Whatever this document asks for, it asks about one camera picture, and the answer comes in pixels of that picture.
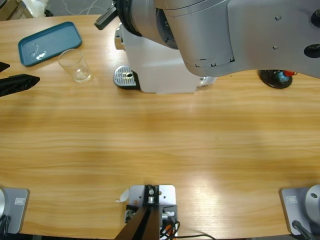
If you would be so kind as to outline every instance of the metal grate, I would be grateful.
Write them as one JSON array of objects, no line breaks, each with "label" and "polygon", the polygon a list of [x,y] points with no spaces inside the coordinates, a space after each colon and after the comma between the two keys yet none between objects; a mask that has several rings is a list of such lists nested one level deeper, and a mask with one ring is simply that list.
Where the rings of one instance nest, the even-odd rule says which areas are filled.
[{"label": "metal grate", "polygon": [[134,73],[130,66],[120,66],[114,71],[113,75],[114,83],[119,87],[135,87],[137,83],[135,81]]}]

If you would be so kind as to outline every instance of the white plastic bag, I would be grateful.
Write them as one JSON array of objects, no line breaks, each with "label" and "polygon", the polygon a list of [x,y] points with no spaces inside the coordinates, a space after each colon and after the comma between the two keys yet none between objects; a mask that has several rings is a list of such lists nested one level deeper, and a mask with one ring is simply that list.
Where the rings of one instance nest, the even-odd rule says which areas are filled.
[{"label": "white plastic bag", "polygon": [[34,18],[45,17],[45,8],[49,0],[22,0]]}]

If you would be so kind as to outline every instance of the floor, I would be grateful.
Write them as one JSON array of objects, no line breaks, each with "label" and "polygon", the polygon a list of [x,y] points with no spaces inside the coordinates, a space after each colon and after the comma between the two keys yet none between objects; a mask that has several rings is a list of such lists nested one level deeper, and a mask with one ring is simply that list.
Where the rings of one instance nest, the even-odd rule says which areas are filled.
[{"label": "floor", "polygon": [[51,11],[53,16],[101,15],[112,2],[113,0],[49,0],[46,9]]}]

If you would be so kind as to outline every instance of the white cable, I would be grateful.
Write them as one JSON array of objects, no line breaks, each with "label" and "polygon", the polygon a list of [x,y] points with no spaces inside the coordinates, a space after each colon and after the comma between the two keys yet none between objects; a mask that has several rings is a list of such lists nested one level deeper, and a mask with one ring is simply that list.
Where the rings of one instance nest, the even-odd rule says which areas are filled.
[{"label": "white cable", "polygon": [[90,10],[93,8],[93,5],[97,2],[98,0],[94,0],[93,3],[91,4],[91,6],[88,9],[88,12],[86,13],[87,15],[89,15]]},{"label": "white cable", "polygon": [[70,15],[80,15],[80,14],[82,14],[82,13],[83,13],[84,11],[86,11],[86,10],[88,10],[88,12],[90,12],[91,9],[101,9],[101,10],[103,10],[104,12],[106,12],[107,10],[105,10],[105,9],[102,8],[102,7],[93,6],[93,4],[94,4],[96,1],[97,1],[97,0],[95,0],[90,7],[87,7],[86,9],[81,10],[81,12],[79,12],[79,13],[71,12],[71,11],[68,9],[68,5],[66,4],[65,0],[62,0],[62,3],[63,3],[64,6],[65,6],[65,10],[66,10]]}]

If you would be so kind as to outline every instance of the gray mounting plate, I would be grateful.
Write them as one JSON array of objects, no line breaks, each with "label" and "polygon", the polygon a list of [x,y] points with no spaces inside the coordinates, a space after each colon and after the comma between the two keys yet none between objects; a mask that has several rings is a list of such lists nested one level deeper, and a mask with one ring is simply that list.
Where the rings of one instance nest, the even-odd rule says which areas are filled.
[{"label": "gray mounting plate", "polygon": [[308,190],[309,187],[286,188],[281,190],[280,195],[286,215],[287,227],[293,235],[301,235],[300,232],[292,226],[294,220],[299,221],[305,229],[311,232],[311,226],[305,213],[305,200]]},{"label": "gray mounting plate", "polygon": [[24,220],[29,190],[23,188],[2,188],[5,197],[3,214],[11,217],[8,233],[17,234]]},{"label": "gray mounting plate", "polygon": [[[142,207],[145,185],[133,185],[129,189],[129,205]],[[159,185],[159,205],[176,205],[176,188],[173,185]]]}]

